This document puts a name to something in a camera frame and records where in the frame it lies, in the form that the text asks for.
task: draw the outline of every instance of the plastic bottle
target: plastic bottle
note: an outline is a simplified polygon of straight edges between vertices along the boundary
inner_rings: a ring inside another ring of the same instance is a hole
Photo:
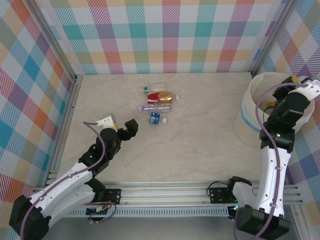
[[[166,91],[166,84],[164,82],[151,83],[149,86],[140,87],[140,92],[144,94],[161,93]]]
[[[165,117],[160,117],[159,113],[151,112],[150,113],[141,113],[138,115],[140,119],[149,121],[151,124],[158,125],[159,123],[165,124],[167,119]]]
[[[172,103],[172,93],[171,92],[154,92],[148,93],[148,104],[152,103]],[[175,94],[175,99],[179,100],[180,96]]]
[[[171,112],[171,103],[149,103],[139,106],[140,111],[169,113]]]

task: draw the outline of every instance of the plastic bucket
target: plastic bucket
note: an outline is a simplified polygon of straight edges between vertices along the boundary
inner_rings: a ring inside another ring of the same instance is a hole
[[[245,91],[240,110],[235,118],[233,130],[238,139],[253,148],[260,148],[261,141],[259,139],[259,132],[261,127],[256,117],[256,102],[259,97],[269,88],[280,84],[283,80],[288,78],[289,75],[278,72],[264,72],[255,76],[249,84],[248,89]],[[268,103],[275,102],[276,99],[270,92],[261,102],[259,106],[259,117],[263,119],[264,109]],[[304,115],[296,122],[293,127],[297,132],[303,124],[309,121],[312,113],[315,110],[315,101],[311,100],[310,105],[304,111]],[[264,114],[264,119],[269,117],[267,113]]]

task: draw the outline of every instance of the marble floor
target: marble floor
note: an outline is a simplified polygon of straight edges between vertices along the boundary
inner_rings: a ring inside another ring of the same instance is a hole
[[[82,122],[114,113],[119,127],[135,118],[139,130],[136,137],[122,142],[109,167],[97,176],[100,181],[205,181],[233,175],[259,179],[260,150],[241,143],[233,130],[251,79],[248,72],[84,76],[59,176],[95,142],[95,134]],[[170,92],[180,95],[172,112],[163,114],[166,124],[137,119],[138,106],[146,102],[139,87],[154,82],[166,82]]]

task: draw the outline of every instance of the bottle cap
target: bottle cap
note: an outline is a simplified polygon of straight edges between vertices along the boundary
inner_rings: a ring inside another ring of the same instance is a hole
[[[148,94],[148,87],[147,86],[142,86],[139,88],[139,90],[141,93]]]

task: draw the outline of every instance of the blue stripe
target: blue stripe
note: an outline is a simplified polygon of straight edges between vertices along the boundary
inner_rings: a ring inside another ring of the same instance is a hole
[[[257,133],[260,133],[260,130],[261,130],[261,129],[260,129],[260,128],[257,128],[257,127],[256,127],[254,124],[252,124],[252,123],[250,122],[250,120],[246,117],[242,105],[241,105],[241,108],[240,108],[240,112],[241,112],[241,118],[242,118],[242,120],[243,120],[246,124],[248,124],[248,126],[249,126],[252,130],[254,130],[254,131],[257,132]]]

